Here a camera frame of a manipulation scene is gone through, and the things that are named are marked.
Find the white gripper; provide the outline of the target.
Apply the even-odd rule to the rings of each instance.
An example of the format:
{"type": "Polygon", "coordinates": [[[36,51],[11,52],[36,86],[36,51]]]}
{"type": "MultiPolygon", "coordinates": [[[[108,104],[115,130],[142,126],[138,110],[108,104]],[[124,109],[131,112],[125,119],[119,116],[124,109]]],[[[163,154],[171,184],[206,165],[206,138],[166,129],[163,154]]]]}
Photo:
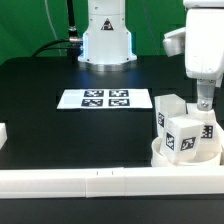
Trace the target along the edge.
{"type": "Polygon", "coordinates": [[[197,108],[210,111],[214,80],[224,72],[224,9],[193,8],[187,12],[185,67],[188,77],[198,79],[197,108]]]}

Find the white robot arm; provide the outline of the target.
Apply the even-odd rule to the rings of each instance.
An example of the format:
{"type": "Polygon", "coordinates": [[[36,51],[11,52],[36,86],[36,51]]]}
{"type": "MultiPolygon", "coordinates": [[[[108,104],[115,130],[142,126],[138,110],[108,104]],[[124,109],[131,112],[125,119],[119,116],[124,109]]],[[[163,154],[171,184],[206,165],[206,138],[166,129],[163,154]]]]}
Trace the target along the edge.
{"type": "MultiPolygon", "coordinates": [[[[186,25],[164,35],[168,56],[183,53],[188,77],[197,81],[197,108],[212,109],[214,91],[224,76],[224,0],[183,0],[186,25]]],[[[89,25],[83,34],[81,66],[121,70],[134,62],[125,0],[88,0],[89,25]]]]}

